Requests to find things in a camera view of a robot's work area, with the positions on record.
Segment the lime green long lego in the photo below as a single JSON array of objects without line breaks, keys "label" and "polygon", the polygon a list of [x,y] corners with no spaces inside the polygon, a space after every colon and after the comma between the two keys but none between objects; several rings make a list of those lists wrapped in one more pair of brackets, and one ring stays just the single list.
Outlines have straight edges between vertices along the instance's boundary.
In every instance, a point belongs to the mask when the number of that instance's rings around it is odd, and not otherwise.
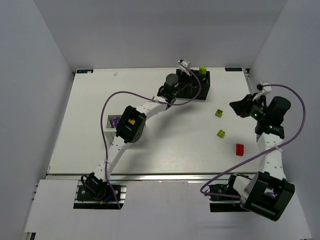
[{"label": "lime green long lego", "polygon": [[207,68],[205,66],[200,66],[198,72],[201,75],[205,75],[207,73]]}]

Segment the lime green lego brick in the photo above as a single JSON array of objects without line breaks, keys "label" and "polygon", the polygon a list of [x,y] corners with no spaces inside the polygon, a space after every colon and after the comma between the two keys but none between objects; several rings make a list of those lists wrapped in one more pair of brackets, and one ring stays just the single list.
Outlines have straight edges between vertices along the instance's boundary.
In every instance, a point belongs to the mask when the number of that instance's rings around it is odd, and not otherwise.
[{"label": "lime green lego brick", "polygon": [[224,136],[226,135],[226,132],[222,129],[220,129],[217,134],[216,134],[218,137],[220,138],[224,138]]}]

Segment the red lego brick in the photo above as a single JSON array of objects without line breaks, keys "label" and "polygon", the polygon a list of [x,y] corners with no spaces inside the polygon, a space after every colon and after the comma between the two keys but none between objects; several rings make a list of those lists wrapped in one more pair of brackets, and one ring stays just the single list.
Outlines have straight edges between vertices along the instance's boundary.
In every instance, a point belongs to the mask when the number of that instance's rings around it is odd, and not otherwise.
[{"label": "red lego brick", "polygon": [[243,144],[237,143],[235,147],[235,154],[242,157],[244,155],[245,146]]}]

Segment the purple sloped lego brick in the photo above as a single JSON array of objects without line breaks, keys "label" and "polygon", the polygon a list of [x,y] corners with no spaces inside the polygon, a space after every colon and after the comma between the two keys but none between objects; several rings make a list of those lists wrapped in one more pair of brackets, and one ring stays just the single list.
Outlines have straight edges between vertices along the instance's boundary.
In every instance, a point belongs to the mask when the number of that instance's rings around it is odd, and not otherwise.
[{"label": "purple sloped lego brick", "polygon": [[113,117],[111,120],[110,120],[110,124],[111,124],[111,127],[112,128],[116,128],[119,124],[119,121],[120,121],[120,117]]}]

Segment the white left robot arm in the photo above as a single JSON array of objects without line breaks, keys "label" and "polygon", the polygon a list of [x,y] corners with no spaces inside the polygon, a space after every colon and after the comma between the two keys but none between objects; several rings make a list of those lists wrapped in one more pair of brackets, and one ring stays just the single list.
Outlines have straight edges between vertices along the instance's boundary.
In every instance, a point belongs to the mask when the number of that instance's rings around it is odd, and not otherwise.
[{"label": "white left robot arm", "polygon": [[205,100],[210,88],[210,72],[207,70],[177,69],[175,73],[166,76],[163,86],[157,96],[147,98],[129,91],[118,91],[117,94],[130,94],[147,100],[145,104],[137,107],[127,106],[117,124],[115,137],[108,143],[104,132],[103,117],[106,105],[100,115],[100,129],[105,148],[103,162],[94,171],[94,176],[101,182],[107,182],[119,162],[123,153],[136,143],[145,128],[146,121],[151,117],[168,110],[171,106],[185,105],[195,99]]}]

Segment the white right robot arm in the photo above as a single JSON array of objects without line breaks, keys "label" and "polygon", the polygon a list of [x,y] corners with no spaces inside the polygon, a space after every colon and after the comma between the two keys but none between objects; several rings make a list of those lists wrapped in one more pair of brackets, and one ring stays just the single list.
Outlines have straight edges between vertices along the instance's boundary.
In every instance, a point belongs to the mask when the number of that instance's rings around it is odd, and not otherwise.
[{"label": "white right robot arm", "polygon": [[287,181],[284,173],[280,148],[285,137],[282,122],[291,102],[275,96],[267,105],[264,96],[259,100],[248,94],[229,105],[241,118],[252,117],[257,121],[258,149],[267,153],[260,157],[259,171],[252,179],[235,173],[229,178],[228,189],[238,193],[242,209],[275,222],[295,193],[295,186]]}]

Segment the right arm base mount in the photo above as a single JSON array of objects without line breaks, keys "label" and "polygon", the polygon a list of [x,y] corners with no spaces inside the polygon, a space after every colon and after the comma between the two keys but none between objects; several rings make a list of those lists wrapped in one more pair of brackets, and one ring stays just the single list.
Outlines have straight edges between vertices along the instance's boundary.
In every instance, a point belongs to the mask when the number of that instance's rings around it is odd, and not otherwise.
[{"label": "right arm base mount", "polygon": [[256,211],[247,204],[249,189],[256,181],[256,177],[249,177],[240,173],[233,173],[227,184],[209,185],[210,211],[213,213],[233,213]]}]

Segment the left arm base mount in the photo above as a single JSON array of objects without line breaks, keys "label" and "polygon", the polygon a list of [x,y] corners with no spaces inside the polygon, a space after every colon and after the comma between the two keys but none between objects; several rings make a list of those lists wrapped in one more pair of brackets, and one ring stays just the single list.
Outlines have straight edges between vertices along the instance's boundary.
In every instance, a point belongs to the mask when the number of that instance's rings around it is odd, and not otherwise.
[{"label": "left arm base mount", "polygon": [[120,210],[126,199],[126,186],[112,185],[92,172],[82,175],[74,197],[73,208],[82,210]]}]

